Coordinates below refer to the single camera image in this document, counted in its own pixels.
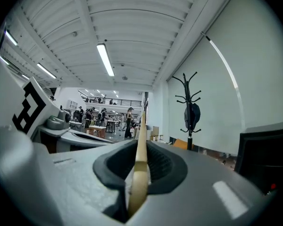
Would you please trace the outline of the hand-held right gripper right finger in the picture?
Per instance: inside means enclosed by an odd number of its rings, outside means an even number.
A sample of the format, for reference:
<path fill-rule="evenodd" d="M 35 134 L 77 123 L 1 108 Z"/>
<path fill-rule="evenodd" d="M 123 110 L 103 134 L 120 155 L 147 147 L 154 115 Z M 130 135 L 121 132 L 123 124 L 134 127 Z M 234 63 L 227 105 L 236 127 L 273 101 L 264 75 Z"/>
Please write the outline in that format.
<path fill-rule="evenodd" d="M 131 226 L 262 226 L 275 195 L 209 156 L 155 143 L 181 157 L 187 176 L 172 192 L 149 195 Z"/>

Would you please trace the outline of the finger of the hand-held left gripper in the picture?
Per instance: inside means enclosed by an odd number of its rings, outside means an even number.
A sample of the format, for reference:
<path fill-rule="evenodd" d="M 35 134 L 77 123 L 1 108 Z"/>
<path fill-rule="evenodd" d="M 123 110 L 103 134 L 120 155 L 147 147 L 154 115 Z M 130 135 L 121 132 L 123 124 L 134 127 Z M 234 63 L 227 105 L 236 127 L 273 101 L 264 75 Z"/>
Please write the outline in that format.
<path fill-rule="evenodd" d="M 101 142 L 81 139 L 73 135 L 62 135 L 57 140 L 56 152 L 63 153 L 63 152 L 69 152 L 69 151 L 85 150 L 85 149 L 96 148 L 96 147 L 100 147 L 104 145 L 108 145 L 108 143 L 101 143 Z"/>
<path fill-rule="evenodd" d="M 81 138 L 81 139 L 86 139 L 86 140 L 101 142 L 101 143 L 114 143 L 113 141 L 110 141 L 110 140 L 107 140 L 107 139 L 104 139 L 104 138 L 101 138 L 101 137 L 97 137 L 97 136 L 94 136 L 94 135 L 89 135 L 87 133 L 79 132 L 79 131 L 72 130 L 72 129 L 70 129 L 69 132 L 73 136 Z"/>

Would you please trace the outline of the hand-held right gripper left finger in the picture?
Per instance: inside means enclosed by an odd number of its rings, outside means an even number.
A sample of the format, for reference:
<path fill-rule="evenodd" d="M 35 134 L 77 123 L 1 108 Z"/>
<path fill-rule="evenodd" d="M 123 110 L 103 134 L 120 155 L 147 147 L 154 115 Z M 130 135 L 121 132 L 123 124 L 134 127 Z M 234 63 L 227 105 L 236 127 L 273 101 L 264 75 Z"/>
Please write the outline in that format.
<path fill-rule="evenodd" d="M 44 212 L 40 226 L 121 226 L 130 222 L 126 178 L 136 140 L 93 149 L 50 154 L 36 143 L 35 162 Z"/>

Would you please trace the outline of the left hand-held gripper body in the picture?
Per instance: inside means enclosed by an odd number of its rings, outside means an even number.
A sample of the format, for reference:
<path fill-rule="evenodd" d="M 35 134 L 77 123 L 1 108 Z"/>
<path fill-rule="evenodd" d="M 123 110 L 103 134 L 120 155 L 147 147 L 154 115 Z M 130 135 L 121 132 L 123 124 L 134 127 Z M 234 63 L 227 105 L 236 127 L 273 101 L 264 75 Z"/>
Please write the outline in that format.
<path fill-rule="evenodd" d="M 0 150 L 29 153 L 42 143 L 59 153 L 58 138 L 68 131 L 68 114 L 58 109 L 34 78 L 19 86 L 0 59 Z"/>

